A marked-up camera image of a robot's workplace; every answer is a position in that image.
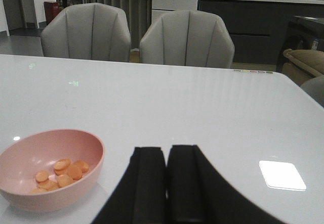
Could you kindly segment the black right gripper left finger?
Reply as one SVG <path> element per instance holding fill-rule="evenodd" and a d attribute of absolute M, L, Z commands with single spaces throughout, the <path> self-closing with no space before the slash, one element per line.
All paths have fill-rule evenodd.
<path fill-rule="evenodd" d="M 159 147 L 136 147 L 92 223 L 165 223 L 166 165 Z"/>

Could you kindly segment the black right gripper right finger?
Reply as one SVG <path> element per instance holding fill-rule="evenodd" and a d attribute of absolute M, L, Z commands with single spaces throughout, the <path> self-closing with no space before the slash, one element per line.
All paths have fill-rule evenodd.
<path fill-rule="evenodd" d="M 173 145 L 167 173 L 171 223 L 281 223 L 225 180 L 197 145 Z"/>

